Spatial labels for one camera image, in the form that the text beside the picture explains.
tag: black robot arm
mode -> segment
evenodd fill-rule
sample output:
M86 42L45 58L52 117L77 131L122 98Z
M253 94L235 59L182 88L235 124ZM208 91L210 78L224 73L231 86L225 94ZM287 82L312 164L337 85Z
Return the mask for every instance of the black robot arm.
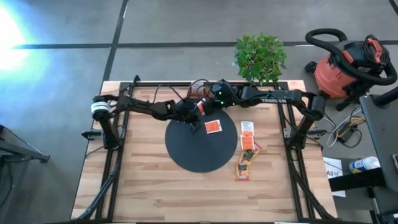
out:
M301 90L259 90L254 86L230 86L222 80L211 87L212 99L203 102L203 111L209 115L215 109L239 105L242 107L256 106L259 103L283 103L295 106L303 119L296 128L292 128L287 140L293 149L303 149L308 130L315 121L323 118L325 112L325 97ZM303 98L308 98L306 105Z
M109 101L116 101L113 106ZM98 121L104 131L104 148L117 149L120 146L120 137L115 124L111 123L114 114L123 111L134 111L148 114L153 118L166 121L168 119L189 123L195 128L198 115L194 112L195 104L190 100L182 100L175 103L174 100L150 103L149 101L137 100L129 96L102 95L93 98L91 113L94 120Z

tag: spray can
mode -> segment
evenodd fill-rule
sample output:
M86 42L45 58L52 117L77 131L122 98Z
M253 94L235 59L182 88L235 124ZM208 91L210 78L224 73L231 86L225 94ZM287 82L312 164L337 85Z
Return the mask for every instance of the spray can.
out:
M350 162L349 169L353 174L364 172L371 169L380 167L379 159L374 156L369 156L364 159L359 159L354 162Z

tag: wooden table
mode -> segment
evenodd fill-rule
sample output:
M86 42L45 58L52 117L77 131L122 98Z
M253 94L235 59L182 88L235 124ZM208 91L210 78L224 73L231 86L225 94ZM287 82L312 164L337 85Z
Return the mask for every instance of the wooden table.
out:
M305 91L301 80L288 81L289 89ZM118 94L120 82L104 82L102 94ZM186 95L186 87L175 88ZM133 97L153 100L154 87L134 87ZM169 88L160 88L157 100L178 100ZM251 180L235 181L234 167L241 153L240 142L232 159L209 173L182 169L169 157L165 146L168 121L131 112L121 167L113 220L116 222L266 222L297 221L287 168L277 105L226 109L240 135L241 121L253 121L255 141L263 148L250 170ZM298 123L302 115L295 110ZM89 143L88 152L102 145ZM78 217L98 193L103 174L105 150L86 158L72 218ZM312 192L333 216L337 216L318 146L303 150ZM104 212L108 211L108 197ZM304 197L301 194L303 209Z

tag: green leafy plant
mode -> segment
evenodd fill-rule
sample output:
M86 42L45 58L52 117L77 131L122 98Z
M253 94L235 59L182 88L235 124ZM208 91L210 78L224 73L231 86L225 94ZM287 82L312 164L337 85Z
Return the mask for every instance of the green leafy plant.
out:
M284 44L274 36L260 33L258 36L244 35L237 40L235 51L239 75L247 81L258 80L260 85L269 80L278 81L285 67Z

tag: concrete floor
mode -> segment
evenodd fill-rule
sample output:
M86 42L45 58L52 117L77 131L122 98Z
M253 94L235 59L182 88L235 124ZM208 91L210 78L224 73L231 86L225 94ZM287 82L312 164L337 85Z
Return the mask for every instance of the concrete floor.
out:
M16 44L112 43L123 0L0 1L0 124L46 154L48 164L30 161L25 179L13 197L4 223L49 223L70 218L87 141L80 136L91 126L90 100L100 91L109 49L7 50ZM334 27L349 39L374 34L398 40L398 16L388 0L130 0L120 43L227 42L261 31L284 41L304 41L311 29ZM386 46L398 66L398 46ZM309 61L327 52L316 47L286 47L287 70L281 79L304 80L316 91L314 79L303 71ZM237 80L231 66L233 47L118 49L110 80ZM392 86L374 87L383 93ZM337 113L335 101L326 112L336 122L354 105ZM328 123L320 121L320 128ZM348 149L326 147L327 157L375 155L366 126L361 144ZM368 199L349 191L336 198L339 217L370 222Z

